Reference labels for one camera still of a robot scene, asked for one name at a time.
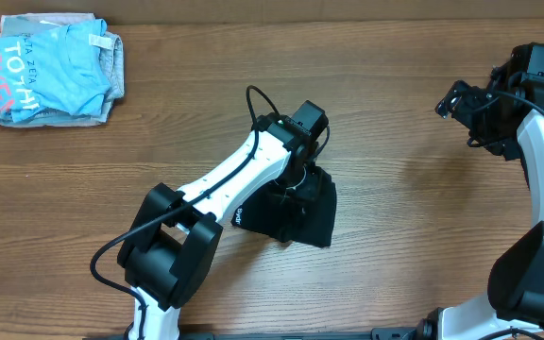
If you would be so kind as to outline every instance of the folded clothes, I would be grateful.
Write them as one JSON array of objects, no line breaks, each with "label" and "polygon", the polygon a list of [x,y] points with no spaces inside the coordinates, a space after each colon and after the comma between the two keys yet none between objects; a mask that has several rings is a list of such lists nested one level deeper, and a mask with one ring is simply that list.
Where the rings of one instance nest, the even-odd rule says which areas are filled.
[{"label": "folded clothes", "polygon": [[125,94],[123,44],[117,35],[105,32],[104,21],[84,21],[92,18],[2,18],[0,125],[69,127],[107,121],[112,101]]}]

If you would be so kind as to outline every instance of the table surface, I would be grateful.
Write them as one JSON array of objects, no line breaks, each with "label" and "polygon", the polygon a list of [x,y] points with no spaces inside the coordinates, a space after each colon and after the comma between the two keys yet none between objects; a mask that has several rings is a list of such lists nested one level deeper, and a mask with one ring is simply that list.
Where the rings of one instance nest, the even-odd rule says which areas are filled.
[{"label": "table surface", "polygon": [[[92,255],[128,229],[151,187],[193,181],[243,142],[248,84],[286,114],[306,99],[326,110],[319,165],[337,185],[332,245],[284,246],[226,225],[182,309],[184,330],[415,325],[482,293],[492,264],[530,228],[519,162],[467,148],[467,130],[434,106],[455,80],[485,85],[513,47],[544,42],[544,20],[110,31],[125,45],[127,95],[105,126],[0,127],[0,339],[125,329],[133,300],[91,277]],[[122,281],[115,256],[99,269]]]}]

